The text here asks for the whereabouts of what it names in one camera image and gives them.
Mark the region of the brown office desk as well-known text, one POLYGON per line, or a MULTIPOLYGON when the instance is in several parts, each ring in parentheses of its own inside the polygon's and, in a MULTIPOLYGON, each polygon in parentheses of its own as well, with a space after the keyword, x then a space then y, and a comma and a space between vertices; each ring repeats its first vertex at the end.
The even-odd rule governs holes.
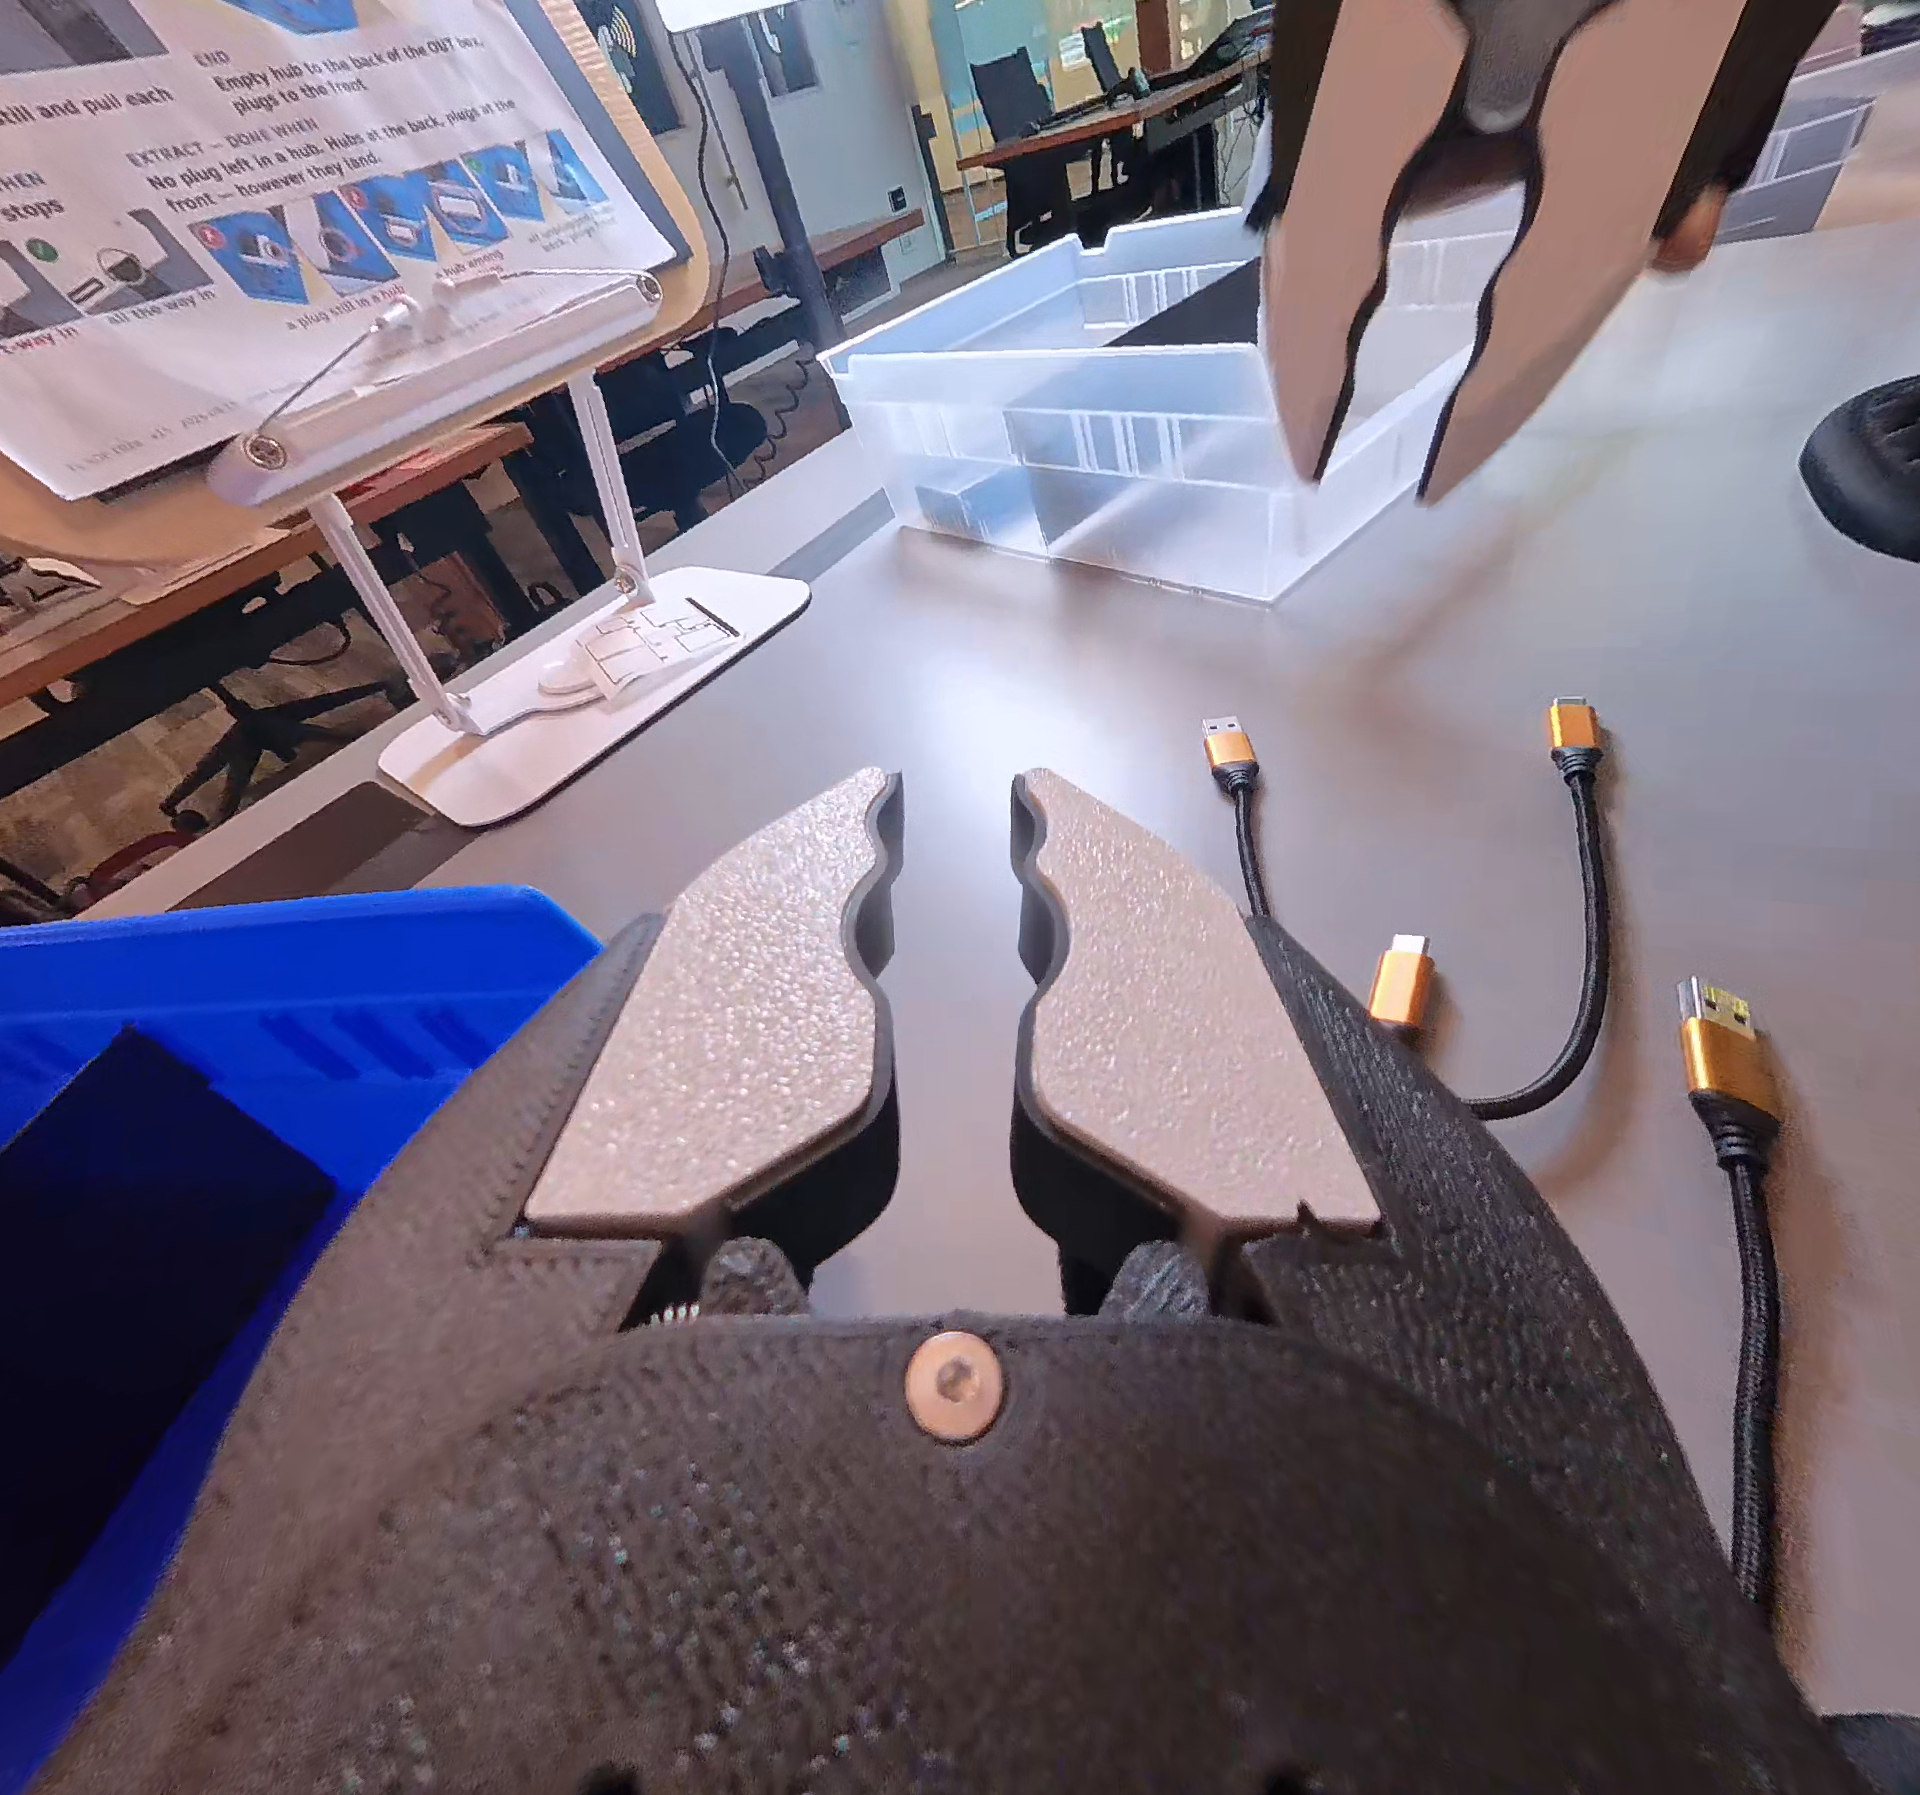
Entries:
POLYGON ((1226 67, 1164 81, 1142 98, 1030 126, 1028 133, 961 156, 958 167, 985 168, 1003 182, 1009 261, 1061 239, 1100 246, 1130 219, 1220 211, 1226 192, 1216 127, 1252 109, 1265 89, 1267 63, 1269 42, 1260 39, 1226 67), (1119 182, 1074 200, 1067 162, 1108 141, 1119 147, 1119 182))

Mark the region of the black divider of clear bin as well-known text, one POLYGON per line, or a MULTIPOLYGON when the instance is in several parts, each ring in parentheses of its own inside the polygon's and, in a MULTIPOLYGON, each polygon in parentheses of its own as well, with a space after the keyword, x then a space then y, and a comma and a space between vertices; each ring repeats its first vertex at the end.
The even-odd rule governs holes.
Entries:
POLYGON ((1164 312, 1125 328, 1108 352, 1256 345, 1260 265, 1248 261, 1164 312))

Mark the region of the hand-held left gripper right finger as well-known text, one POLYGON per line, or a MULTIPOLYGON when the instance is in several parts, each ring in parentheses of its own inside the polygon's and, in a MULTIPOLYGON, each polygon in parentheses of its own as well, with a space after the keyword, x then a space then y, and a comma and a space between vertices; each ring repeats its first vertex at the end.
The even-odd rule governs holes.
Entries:
POLYGON ((1322 1082, 1247 916, 1141 823, 1047 769, 1012 784, 1020 1013, 1012 1179, 1061 1290, 1142 1245, 1217 1287, 1272 1237, 1384 1230, 1350 1114, 1322 1082))

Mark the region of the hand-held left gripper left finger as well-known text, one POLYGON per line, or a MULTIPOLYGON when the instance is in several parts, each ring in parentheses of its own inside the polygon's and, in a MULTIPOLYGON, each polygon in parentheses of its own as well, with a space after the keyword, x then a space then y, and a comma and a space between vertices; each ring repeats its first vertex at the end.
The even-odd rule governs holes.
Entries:
POLYGON ((720 855, 668 907, 522 1217, 703 1265, 730 1239, 801 1284, 899 1179, 893 954, 901 779, 862 769, 720 855))

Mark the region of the clear plastic bin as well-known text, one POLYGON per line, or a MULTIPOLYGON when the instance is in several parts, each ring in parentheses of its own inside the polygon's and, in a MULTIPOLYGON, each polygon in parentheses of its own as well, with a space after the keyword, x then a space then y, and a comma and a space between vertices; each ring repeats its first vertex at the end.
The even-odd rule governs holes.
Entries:
POLYGON ((1729 197, 1716 244, 1809 233, 1860 145, 1874 102, 1874 97, 1789 101, 1766 136, 1753 173, 1729 197))
POLYGON ((1393 239, 1329 467, 1305 485, 1259 348, 1108 352, 1256 261, 1236 211, 1055 241, 823 356, 899 518, 920 459, 1020 463, 1047 556, 1255 605, 1417 485, 1510 230, 1479 206, 1393 239))

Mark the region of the blue plastic bin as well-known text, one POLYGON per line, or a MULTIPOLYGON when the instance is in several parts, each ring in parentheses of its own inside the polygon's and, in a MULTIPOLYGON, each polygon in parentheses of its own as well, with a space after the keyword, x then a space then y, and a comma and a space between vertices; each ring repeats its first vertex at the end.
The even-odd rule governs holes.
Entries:
POLYGON ((4 1663, 4 1791, 34 1780, 102 1687, 323 1242, 457 1084, 599 948, 525 888, 322 896, 4 933, 4 1145, 129 1024, 340 1191, 4 1663))

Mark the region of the person's right hand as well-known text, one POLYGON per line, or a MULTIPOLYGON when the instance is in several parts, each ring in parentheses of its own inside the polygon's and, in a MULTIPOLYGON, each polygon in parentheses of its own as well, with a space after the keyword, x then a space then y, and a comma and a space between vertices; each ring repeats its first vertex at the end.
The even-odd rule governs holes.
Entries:
POLYGON ((1716 244, 1729 197, 1723 186, 1703 188, 1685 216, 1654 241, 1648 271, 1675 277, 1694 273, 1716 244))

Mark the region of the black divider of blue bin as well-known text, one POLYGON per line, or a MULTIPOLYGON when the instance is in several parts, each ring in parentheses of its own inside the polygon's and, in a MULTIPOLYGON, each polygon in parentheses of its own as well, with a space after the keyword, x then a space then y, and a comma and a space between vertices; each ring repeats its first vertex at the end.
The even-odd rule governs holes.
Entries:
POLYGON ((4 1663, 338 1192, 129 1024, 4 1145, 4 1663))

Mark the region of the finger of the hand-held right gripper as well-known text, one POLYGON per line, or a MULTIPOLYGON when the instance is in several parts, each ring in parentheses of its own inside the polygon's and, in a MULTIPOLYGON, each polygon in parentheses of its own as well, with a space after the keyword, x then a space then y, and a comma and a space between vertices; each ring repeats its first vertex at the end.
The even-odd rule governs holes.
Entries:
POLYGON ((1614 0, 1569 34, 1533 111, 1528 206, 1435 425, 1421 503, 1522 427, 1643 273, 1746 4, 1614 0))
POLYGON ((1278 0, 1260 348, 1279 431, 1319 482, 1357 391, 1407 205, 1465 177, 1470 34, 1452 0, 1278 0))

